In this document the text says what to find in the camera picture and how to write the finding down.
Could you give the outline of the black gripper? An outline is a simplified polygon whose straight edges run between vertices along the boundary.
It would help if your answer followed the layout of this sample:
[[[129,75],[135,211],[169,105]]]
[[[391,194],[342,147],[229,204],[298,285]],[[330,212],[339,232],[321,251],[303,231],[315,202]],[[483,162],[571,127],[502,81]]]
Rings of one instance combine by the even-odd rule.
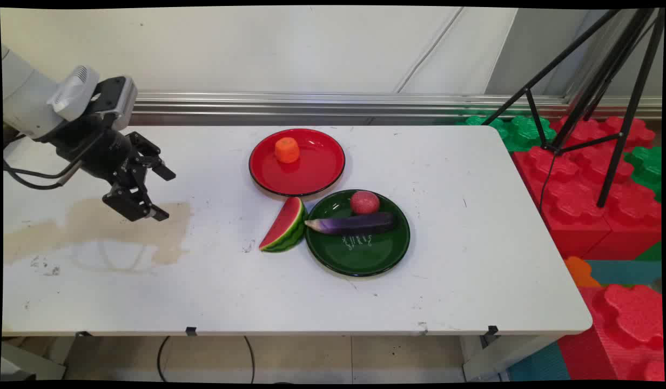
[[[64,125],[49,138],[56,154],[69,162],[56,184],[64,185],[77,170],[83,170],[111,185],[102,201],[128,221],[167,220],[169,213],[147,196],[145,178],[147,169],[163,180],[173,180],[176,174],[165,165],[155,143],[137,131],[123,135],[113,129],[112,122],[110,114],[86,116]]]

